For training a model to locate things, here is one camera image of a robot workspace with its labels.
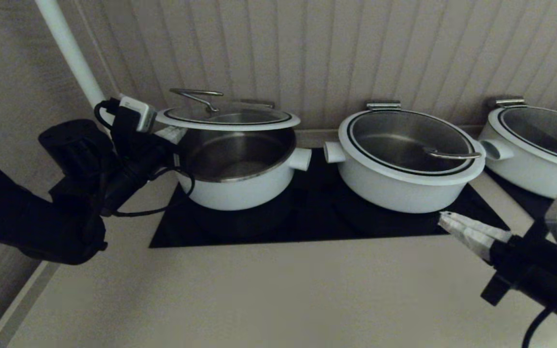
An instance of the cooking pot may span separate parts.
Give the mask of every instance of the cooking pot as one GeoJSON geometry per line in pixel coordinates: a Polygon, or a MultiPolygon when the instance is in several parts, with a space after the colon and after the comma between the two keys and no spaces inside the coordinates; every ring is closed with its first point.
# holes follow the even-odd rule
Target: cooking pot
{"type": "Polygon", "coordinates": [[[345,119],[340,143],[326,143],[343,181],[380,207],[433,212],[457,199],[484,169],[482,146],[459,128],[400,103],[370,103],[345,119]]]}
{"type": "Polygon", "coordinates": [[[522,97],[497,99],[478,137],[486,165],[530,192],[557,196],[557,111],[528,106],[522,97]]]}
{"type": "MultiPolygon", "coordinates": [[[[195,203],[221,211],[256,207],[283,192],[295,169],[308,169],[311,150],[296,148],[291,127],[300,119],[295,115],[253,103],[210,103],[195,96],[221,96],[219,92],[171,91],[207,106],[170,108],[156,118],[183,128],[178,160],[194,176],[190,198],[195,203]]],[[[176,175],[188,191],[190,177],[176,175]]]]}

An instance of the pot lid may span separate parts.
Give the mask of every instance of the pot lid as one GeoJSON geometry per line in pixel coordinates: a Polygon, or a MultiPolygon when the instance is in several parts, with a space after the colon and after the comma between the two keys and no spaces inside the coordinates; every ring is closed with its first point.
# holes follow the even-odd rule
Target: pot lid
{"type": "Polygon", "coordinates": [[[181,88],[172,88],[170,91],[199,103],[159,112],[156,120],[167,125],[212,131],[269,131],[300,124],[297,116],[274,110],[272,105],[254,102],[210,103],[195,95],[222,96],[223,93],[181,88]]]}
{"type": "Polygon", "coordinates": [[[557,157],[557,112],[534,106],[505,108],[500,125],[528,145],[557,157]]]}
{"type": "Polygon", "coordinates": [[[481,156],[453,125],[400,109],[361,113],[349,121],[347,135],[369,160],[410,174],[455,174],[481,156]]]}

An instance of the beige wall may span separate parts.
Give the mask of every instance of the beige wall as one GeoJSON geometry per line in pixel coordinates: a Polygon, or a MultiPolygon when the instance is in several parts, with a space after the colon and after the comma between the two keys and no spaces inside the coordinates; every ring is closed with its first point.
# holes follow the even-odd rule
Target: beige wall
{"type": "Polygon", "coordinates": [[[181,86],[278,102],[302,128],[335,128],[371,98],[458,125],[483,124],[482,101],[501,93],[557,109],[557,0],[62,4],[102,52],[102,84],[161,107],[181,86]]]}
{"type": "MultiPolygon", "coordinates": [[[[0,0],[0,168],[35,194],[61,173],[37,141],[67,119],[91,115],[33,1],[0,0]]],[[[0,245],[0,316],[37,266],[0,245]]]]}

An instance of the white pipe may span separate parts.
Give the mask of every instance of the white pipe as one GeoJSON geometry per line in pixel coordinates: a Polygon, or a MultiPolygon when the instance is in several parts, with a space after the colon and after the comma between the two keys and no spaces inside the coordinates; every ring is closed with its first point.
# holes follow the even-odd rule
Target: white pipe
{"type": "MultiPolygon", "coordinates": [[[[42,17],[44,17],[46,25],[51,30],[53,38],[55,38],[55,42],[57,42],[57,46],[59,46],[59,50],[64,55],[68,66],[73,71],[73,75],[86,95],[87,101],[89,101],[93,108],[96,104],[104,101],[104,93],[102,93],[96,78],[91,73],[91,69],[85,57],[83,57],[83,53],[81,53],[77,40],[75,40],[73,33],[70,31],[68,22],[66,22],[64,14],[61,12],[57,0],[35,1],[38,9],[40,9],[40,13],[42,13],[42,17]]],[[[101,114],[105,121],[113,123],[112,115],[109,113],[101,114]]]]}

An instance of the metal lid handle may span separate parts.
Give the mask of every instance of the metal lid handle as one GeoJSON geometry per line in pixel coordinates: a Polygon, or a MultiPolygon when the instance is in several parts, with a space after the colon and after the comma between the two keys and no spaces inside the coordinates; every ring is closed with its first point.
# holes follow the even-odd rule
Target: metal lid handle
{"type": "Polygon", "coordinates": [[[205,99],[201,99],[199,97],[195,97],[194,94],[199,95],[212,95],[214,97],[222,97],[224,94],[221,92],[214,92],[212,90],[198,90],[198,89],[186,89],[186,88],[171,88],[169,92],[176,93],[182,95],[186,98],[193,99],[193,101],[197,101],[199,103],[203,103],[207,105],[207,109],[209,112],[219,112],[218,108],[215,108],[209,101],[205,99]]]}
{"type": "Polygon", "coordinates": [[[437,159],[447,159],[447,160],[470,160],[477,159],[481,157],[480,152],[470,152],[469,154],[446,154],[444,152],[439,152],[437,148],[423,147],[423,150],[431,157],[437,159]]]}

